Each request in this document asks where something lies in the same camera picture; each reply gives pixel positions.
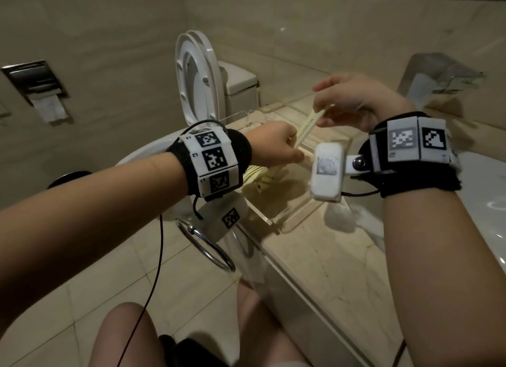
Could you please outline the white toilet lid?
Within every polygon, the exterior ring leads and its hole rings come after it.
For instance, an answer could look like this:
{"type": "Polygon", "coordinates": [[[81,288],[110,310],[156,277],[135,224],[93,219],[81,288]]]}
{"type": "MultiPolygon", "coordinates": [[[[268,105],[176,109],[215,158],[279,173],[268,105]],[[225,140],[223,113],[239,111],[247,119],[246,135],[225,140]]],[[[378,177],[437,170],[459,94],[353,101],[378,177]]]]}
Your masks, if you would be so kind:
{"type": "Polygon", "coordinates": [[[200,31],[179,35],[175,51],[176,77],[187,125],[220,120],[226,115],[220,66],[210,41],[200,31]]]}

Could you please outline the clear acrylic tray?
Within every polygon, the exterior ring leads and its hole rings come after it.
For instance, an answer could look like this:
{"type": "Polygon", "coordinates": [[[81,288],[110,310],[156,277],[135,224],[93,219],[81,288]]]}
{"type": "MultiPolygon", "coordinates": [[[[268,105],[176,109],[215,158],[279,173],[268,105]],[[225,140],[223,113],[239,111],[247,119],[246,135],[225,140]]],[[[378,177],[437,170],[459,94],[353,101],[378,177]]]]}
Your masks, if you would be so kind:
{"type": "Polygon", "coordinates": [[[242,223],[264,223],[282,233],[293,230],[322,204],[311,197],[309,189],[317,145],[337,142],[347,149],[351,140],[338,128],[314,127],[299,147],[305,154],[304,161],[288,165],[286,173],[259,195],[245,195],[238,190],[249,206],[246,217],[241,219],[242,223]]]}

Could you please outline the long cream sachet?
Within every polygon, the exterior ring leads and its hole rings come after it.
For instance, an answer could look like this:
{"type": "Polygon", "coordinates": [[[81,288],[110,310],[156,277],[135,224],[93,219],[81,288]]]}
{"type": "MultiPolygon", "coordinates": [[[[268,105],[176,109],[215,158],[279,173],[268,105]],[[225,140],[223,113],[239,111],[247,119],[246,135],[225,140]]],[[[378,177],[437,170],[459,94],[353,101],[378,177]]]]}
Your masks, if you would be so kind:
{"type": "Polygon", "coordinates": [[[300,145],[309,133],[311,133],[316,123],[326,114],[327,110],[328,108],[323,108],[318,112],[312,111],[301,127],[298,128],[295,137],[292,138],[292,142],[290,144],[294,149],[299,149],[300,145]]]}

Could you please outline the black waste bin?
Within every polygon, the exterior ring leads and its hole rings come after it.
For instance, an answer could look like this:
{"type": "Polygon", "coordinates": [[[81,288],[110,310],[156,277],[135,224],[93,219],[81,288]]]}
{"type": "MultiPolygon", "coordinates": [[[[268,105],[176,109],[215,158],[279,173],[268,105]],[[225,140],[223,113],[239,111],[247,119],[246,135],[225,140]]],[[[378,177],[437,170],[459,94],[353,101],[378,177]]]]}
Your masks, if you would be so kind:
{"type": "Polygon", "coordinates": [[[54,180],[50,185],[48,185],[47,190],[54,188],[56,186],[71,182],[73,180],[77,180],[79,178],[91,175],[92,172],[90,171],[75,171],[75,172],[69,172],[65,175],[60,176],[56,180],[54,180]]]}

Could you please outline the metal tissue box holder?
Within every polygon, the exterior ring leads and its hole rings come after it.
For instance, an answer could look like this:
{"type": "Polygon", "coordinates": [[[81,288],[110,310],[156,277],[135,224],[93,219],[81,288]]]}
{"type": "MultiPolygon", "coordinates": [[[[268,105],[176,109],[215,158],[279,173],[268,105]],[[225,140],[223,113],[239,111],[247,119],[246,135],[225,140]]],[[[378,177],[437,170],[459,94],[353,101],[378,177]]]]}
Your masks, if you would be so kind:
{"type": "Polygon", "coordinates": [[[411,56],[397,87],[397,93],[422,111],[434,95],[456,95],[478,89],[485,75],[441,52],[411,56]]]}

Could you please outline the cream packets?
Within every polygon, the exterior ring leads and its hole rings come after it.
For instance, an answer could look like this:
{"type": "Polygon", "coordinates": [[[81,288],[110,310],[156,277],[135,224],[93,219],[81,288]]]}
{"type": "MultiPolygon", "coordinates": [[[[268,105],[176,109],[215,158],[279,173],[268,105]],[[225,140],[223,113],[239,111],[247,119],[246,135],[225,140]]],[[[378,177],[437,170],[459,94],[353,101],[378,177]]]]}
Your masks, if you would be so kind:
{"type": "Polygon", "coordinates": [[[263,166],[248,166],[243,175],[243,185],[239,192],[245,195],[259,195],[267,190],[274,181],[286,173],[288,165],[266,168],[263,166]]]}

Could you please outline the white toilet bowl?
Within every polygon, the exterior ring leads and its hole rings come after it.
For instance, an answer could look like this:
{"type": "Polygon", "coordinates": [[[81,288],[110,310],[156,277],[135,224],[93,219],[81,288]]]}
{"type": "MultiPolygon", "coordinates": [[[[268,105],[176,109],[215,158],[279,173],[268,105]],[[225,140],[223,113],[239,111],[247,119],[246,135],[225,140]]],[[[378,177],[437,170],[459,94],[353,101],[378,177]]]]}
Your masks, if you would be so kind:
{"type": "MultiPolygon", "coordinates": [[[[142,147],[141,149],[135,151],[134,153],[121,160],[118,165],[120,166],[128,162],[145,159],[163,152],[167,152],[167,148],[174,143],[176,138],[182,132],[183,131],[179,131],[161,139],[155,140],[154,142],[142,147]]],[[[197,215],[201,216],[202,219],[208,219],[211,222],[214,222],[217,220],[217,218],[212,218],[211,213],[218,214],[219,206],[224,209],[224,213],[221,214],[221,220],[227,228],[235,225],[242,217],[245,216],[248,210],[248,205],[245,202],[245,199],[237,194],[234,190],[223,195],[220,198],[206,201],[206,204],[203,206],[204,209],[202,212],[198,212],[197,215]]]]}

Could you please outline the metal toilet paper holder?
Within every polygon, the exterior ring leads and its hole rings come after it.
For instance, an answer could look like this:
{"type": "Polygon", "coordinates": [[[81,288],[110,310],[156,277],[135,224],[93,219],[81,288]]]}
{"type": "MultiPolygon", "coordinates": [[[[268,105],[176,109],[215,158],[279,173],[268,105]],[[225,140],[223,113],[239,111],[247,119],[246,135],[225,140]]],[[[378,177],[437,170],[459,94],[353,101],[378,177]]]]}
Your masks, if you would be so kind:
{"type": "Polygon", "coordinates": [[[1,70],[30,106],[33,106],[33,100],[53,95],[60,99],[69,98],[65,86],[45,60],[5,65],[1,70]]]}

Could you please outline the white vanity cabinet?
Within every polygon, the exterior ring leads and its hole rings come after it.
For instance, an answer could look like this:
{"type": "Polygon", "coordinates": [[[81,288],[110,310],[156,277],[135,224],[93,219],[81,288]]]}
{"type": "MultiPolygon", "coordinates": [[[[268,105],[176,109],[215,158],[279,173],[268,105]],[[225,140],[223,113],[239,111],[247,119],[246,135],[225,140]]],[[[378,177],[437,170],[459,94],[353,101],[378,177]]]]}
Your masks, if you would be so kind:
{"type": "Polygon", "coordinates": [[[231,229],[220,245],[314,367],[374,367],[241,226],[231,229]]]}

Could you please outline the person's left forearm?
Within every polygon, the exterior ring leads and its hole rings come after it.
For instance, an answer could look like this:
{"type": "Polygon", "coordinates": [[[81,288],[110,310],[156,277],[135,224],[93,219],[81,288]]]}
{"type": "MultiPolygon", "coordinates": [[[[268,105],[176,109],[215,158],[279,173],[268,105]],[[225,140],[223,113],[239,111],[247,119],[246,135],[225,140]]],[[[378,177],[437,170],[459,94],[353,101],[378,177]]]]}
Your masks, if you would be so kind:
{"type": "Polygon", "coordinates": [[[0,211],[0,337],[28,308],[188,194],[172,153],[115,166],[0,211]]]}

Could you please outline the person's left leg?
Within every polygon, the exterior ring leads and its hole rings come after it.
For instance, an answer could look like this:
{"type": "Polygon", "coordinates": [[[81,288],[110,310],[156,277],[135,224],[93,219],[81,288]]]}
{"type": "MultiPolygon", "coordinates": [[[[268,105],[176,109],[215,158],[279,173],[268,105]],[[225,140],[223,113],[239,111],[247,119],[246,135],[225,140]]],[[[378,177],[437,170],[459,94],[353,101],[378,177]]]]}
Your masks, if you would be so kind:
{"type": "MultiPolygon", "coordinates": [[[[104,318],[94,341],[89,367],[117,367],[143,307],[125,302],[104,318]]],[[[150,315],[145,312],[119,367],[167,367],[162,344],[150,315]]]]}

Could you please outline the black wristband with marker tracker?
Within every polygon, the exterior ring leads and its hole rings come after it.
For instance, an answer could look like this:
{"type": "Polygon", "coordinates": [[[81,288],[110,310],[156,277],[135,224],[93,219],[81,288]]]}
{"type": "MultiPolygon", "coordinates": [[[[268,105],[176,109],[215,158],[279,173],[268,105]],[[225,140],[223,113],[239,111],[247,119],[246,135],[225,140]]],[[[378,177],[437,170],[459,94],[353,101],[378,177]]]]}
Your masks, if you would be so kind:
{"type": "Polygon", "coordinates": [[[380,122],[359,149],[366,162],[360,180],[381,197],[423,189],[459,191],[461,166],[443,119],[409,112],[380,122]]]}
{"type": "Polygon", "coordinates": [[[240,188],[251,164],[246,136],[207,119],[184,130],[167,148],[180,162],[188,195],[211,201],[240,188]]]}

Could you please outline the white toilet tank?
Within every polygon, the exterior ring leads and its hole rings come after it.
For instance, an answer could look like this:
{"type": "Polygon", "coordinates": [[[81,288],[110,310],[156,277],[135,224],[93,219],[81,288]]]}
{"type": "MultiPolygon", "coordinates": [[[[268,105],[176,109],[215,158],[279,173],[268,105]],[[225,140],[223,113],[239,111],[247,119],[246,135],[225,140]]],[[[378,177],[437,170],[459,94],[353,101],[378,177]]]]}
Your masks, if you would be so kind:
{"type": "Polygon", "coordinates": [[[224,120],[242,111],[256,110],[259,107],[256,75],[235,64],[224,61],[218,61],[218,64],[224,100],[218,119],[224,120]]]}

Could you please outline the person's left hand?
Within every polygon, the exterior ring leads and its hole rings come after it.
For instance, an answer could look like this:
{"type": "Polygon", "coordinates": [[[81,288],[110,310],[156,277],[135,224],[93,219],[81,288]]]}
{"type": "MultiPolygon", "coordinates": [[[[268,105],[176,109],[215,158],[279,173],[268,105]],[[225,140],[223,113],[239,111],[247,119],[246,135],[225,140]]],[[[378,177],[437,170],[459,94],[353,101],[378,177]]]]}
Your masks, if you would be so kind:
{"type": "Polygon", "coordinates": [[[285,165],[286,125],[291,124],[269,121],[245,134],[251,146],[252,166],[271,168],[285,165]]]}

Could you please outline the person's right hand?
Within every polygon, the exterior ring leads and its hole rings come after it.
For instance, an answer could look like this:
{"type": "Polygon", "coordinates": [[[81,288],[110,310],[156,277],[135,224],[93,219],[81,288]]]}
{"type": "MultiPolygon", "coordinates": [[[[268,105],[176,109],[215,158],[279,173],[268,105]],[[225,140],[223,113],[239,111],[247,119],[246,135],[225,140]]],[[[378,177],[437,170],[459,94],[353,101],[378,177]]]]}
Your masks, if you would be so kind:
{"type": "Polygon", "coordinates": [[[313,110],[340,109],[358,115],[358,129],[372,131],[392,117],[414,112],[413,105],[382,82],[359,73],[338,73],[313,86],[313,110]]]}

